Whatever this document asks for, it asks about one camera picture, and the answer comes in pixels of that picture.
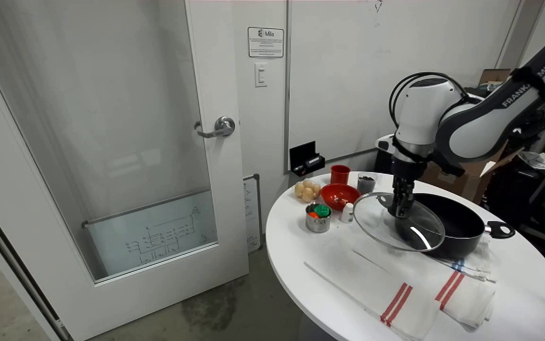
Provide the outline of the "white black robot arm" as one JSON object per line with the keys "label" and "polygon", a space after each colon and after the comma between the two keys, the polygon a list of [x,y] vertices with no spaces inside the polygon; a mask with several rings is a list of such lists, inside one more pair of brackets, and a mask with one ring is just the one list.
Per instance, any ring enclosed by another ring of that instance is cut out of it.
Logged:
{"label": "white black robot arm", "polygon": [[454,170],[462,161],[492,155],[536,108],[545,104],[545,45],[484,98],[441,72],[414,72],[388,97],[394,121],[394,205],[413,203],[426,163]]}

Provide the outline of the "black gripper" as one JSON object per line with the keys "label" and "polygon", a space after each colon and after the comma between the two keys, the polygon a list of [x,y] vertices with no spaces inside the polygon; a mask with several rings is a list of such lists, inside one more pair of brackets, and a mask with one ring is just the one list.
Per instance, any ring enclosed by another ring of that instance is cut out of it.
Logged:
{"label": "black gripper", "polygon": [[420,176],[420,165],[394,159],[392,172],[394,172],[394,205],[409,206],[413,203],[414,182]]}

